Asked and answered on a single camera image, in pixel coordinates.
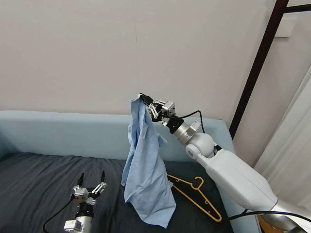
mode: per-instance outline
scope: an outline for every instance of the black wire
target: black wire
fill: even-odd
[[[204,127],[203,127],[202,113],[201,113],[200,110],[197,110],[197,111],[195,111],[195,112],[193,112],[193,113],[190,113],[190,114],[188,114],[188,115],[185,115],[185,116],[172,116],[172,117],[170,117],[170,118],[183,119],[183,118],[190,117],[190,116],[192,116],[192,115],[194,115],[194,114],[196,114],[196,113],[199,113],[199,114],[200,114],[202,132],[205,133],[205,130],[204,130]]]
[[[44,233],[49,233],[46,229],[45,226],[49,221],[51,221],[56,215],[58,215],[60,212],[62,212],[72,201],[74,200],[74,195],[71,195],[70,200],[67,202],[66,205],[64,205],[59,211],[57,211],[52,217],[50,217],[44,224],[43,224],[43,232]]]
[[[294,213],[289,213],[289,212],[281,212],[281,211],[253,211],[253,212],[242,213],[242,214],[239,214],[239,215],[231,216],[231,217],[229,217],[229,220],[234,220],[234,219],[237,219],[239,217],[244,217],[244,216],[248,216],[248,215],[259,215],[259,214],[290,215],[290,216],[299,217],[299,218],[301,218],[303,220],[311,222],[311,219],[309,219],[307,217],[303,217],[302,215],[298,215],[298,214],[294,214]]]
[[[245,214],[248,211],[248,209],[245,209],[240,215]]]

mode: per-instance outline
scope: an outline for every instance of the cloth fabric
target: cloth fabric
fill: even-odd
[[[153,125],[139,97],[131,101],[132,119],[128,128],[131,148],[123,170],[124,199],[141,220],[167,228],[176,208],[159,147],[166,143]]]

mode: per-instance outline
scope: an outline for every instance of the silver cylinder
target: silver cylinder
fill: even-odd
[[[271,209],[271,211],[295,213],[311,219],[311,212],[309,210],[302,207],[291,205],[280,199],[277,200],[276,205]],[[293,221],[286,215],[267,214],[262,215],[262,217],[266,222],[268,222],[270,225],[278,229],[284,231],[306,233],[306,231],[304,231],[303,228],[297,222]]]
[[[76,220],[81,222],[82,229],[80,233],[91,233],[92,230],[92,217],[89,216],[81,216],[81,217],[76,217]]]

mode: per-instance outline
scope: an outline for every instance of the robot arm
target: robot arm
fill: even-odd
[[[240,206],[252,211],[282,210],[311,217],[309,211],[278,200],[263,176],[232,152],[222,149],[208,134],[198,133],[199,121],[188,125],[177,117],[173,102],[153,100],[142,93],[140,98],[147,105],[152,121],[161,121],[167,126],[186,147],[187,154],[201,164],[215,183]],[[290,231],[299,226],[286,216],[269,214],[263,217],[282,230]]]

